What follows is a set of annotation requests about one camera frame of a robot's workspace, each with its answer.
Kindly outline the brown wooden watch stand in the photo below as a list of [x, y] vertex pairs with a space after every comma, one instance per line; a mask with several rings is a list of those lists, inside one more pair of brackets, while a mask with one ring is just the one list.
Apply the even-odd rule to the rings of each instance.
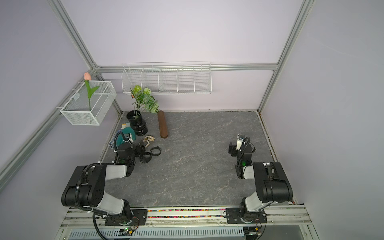
[[166, 139], [169, 136], [169, 133], [168, 133], [168, 127], [167, 127], [164, 111], [158, 112], [158, 122], [159, 122], [160, 136], [161, 138]]

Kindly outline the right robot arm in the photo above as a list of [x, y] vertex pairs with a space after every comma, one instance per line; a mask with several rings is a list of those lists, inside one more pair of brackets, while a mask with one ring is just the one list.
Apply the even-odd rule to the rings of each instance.
[[239, 179], [253, 180], [255, 192], [242, 199], [238, 208], [227, 208], [224, 217], [228, 224], [265, 224], [265, 208], [293, 199], [293, 190], [280, 163], [253, 162], [254, 148], [249, 143], [229, 144], [229, 154], [237, 158]]

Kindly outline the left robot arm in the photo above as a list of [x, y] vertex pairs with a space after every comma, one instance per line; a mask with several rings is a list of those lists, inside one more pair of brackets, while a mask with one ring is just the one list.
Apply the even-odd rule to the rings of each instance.
[[115, 149], [115, 161], [78, 166], [61, 197], [62, 205], [95, 214], [106, 220], [106, 226], [143, 226], [147, 210], [132, 210], [127, 200], [105, 191], [106, 181], [131, 176], [136, 159], [148, 163], [152, 159], [143, 145], [120, 144]]

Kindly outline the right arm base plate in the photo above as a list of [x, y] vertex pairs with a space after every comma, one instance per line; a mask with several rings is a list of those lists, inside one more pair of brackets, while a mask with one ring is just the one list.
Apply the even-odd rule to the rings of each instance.
[[266, 224], [267, 214], [264, 212], [246, 212], [240, 208], [226, 208], [223, 217], [228, 224]]

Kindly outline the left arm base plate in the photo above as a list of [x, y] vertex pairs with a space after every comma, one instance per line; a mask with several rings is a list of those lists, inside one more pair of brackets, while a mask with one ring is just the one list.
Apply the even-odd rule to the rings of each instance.
[[146, 224], [147, 217], [147, 209], [133, 209], [128, 216], [123, 214], [107, 216], [105, 226], [143, 226]]

